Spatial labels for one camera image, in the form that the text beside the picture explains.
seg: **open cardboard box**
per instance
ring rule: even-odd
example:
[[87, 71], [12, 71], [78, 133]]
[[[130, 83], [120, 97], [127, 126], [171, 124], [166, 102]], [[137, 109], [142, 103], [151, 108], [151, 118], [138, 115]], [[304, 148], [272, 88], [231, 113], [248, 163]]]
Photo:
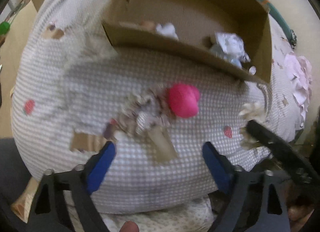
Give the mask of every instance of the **open cardboard box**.
[[[179, 41], [128, 23], [171, 22]], [[256, 0], [111, 0], [103, 15], [103, 27], [113, 46], [136, 46], [164, 51], [198, 62], [242, 80], [269, 83], [272, 45], [268, 13]], [[249, 74], [217, 58], [208, 50], [216, 31], [238, 34], [256, 74]]]

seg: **green object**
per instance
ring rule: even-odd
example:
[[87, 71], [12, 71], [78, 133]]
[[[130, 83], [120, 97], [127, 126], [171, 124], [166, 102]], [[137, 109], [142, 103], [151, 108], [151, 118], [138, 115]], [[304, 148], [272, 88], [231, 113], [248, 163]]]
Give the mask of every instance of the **green object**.
[[9, 30], [10, 30], [10, 24], [8, 22], [4, 21], [0, 24], [0, 35], [7, 34]]
[[267, 5], [270, 8], [269, 14], [278, 22], [278, 24], [281, 26], [285, 36], [287, 37], [289, 43], [291, 44], [292, 49], [297, 44], [297, 36], [293, 32], [293, 30], [289, 27], [289, 25], [286, 23], [284, 18], [281, 16], [279, 11], [272, 5], [268, 0], [258, 0], [262, 4]]

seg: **checkered cloth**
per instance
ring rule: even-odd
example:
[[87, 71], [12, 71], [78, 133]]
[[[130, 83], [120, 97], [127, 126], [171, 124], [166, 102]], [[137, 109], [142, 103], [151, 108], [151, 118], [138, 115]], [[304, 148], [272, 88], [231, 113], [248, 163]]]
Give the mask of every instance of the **checkered cloth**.
[[[48, 168], [62, 172], [85, 163], [91, 152], [69, 150], [74, 131], [101, 135], [126, 96], [155, 84], [194, 85], [201, 93], [200, 111], [169, 127], [179, 158], [167, 164], [153, 160], [155, 152], [147, 138], [121, 140], [108, 174], [92, 195], [99, 212], [159, 210], [216, 190], [202, 158], [206, 141], [232, 164], [250, 170], [269, 151], [240, 147], [239, 127], [244, 122], [238, 113], [244, 103], [262, 102], [272, 131], [287, 141], [294, 138], [301, 124], [300, 109], [282, 66], [291, 49], [272, 18], [274, 62], [271, 83], [264, 86], [165, 53], [135, 48], [116, 53], [100, 23], [100, 12], [108, 1], [45, 0], [38, 13], [21, 58], [12, 104], [14, 139], [36, 179]], [[64, 35], [44, 38], [52, 25]]]

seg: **plastic wrapper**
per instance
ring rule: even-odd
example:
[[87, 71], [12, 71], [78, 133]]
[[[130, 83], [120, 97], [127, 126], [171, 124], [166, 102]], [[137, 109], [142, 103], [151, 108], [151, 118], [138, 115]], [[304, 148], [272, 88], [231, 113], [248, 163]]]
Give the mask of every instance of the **plastic wrapper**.
[[242, 68], [241, 63], [250, 62], [250, 58], [244, 50], [243, 40], [236, 34], [216, 32], [215, 40], [210, 52], [233, 65]]

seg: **pink toy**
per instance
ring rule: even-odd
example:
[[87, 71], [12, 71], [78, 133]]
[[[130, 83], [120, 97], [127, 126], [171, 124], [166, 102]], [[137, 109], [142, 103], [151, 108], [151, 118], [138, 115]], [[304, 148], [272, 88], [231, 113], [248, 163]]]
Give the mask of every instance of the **pink toy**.
[[178, 117], [190, 118], [198, 114], [199, 90], [191, 85], [179, 83], [169, 89], [169, 107]]

